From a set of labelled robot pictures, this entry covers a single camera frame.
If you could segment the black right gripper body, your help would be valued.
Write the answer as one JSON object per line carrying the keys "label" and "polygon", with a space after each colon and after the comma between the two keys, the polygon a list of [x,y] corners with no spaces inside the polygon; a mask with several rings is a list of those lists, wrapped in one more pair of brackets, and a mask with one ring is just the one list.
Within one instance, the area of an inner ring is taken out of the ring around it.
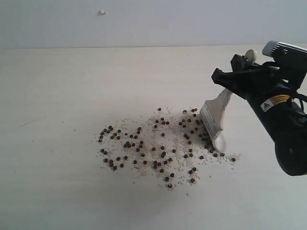
{"label": "black right gripper body", "polygon": [[300,63],[293,58],[274,57],[257,64],[251,55],[234,55],[231,68],[230,91],[245,100],[293,96],[300,88]]}

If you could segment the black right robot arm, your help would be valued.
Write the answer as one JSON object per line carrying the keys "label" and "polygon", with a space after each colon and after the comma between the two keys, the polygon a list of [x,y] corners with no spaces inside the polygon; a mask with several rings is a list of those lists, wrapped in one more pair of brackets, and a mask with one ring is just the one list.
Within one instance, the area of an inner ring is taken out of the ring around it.
{"label": "black right robot arm", "polygon": [[247,101],[274,142],[276,159],[290,176],[307,173],[307,115],[299,94],[307,70],[276,60],[250,64],[235,54],[232,71],[215,69],[212,80]]}

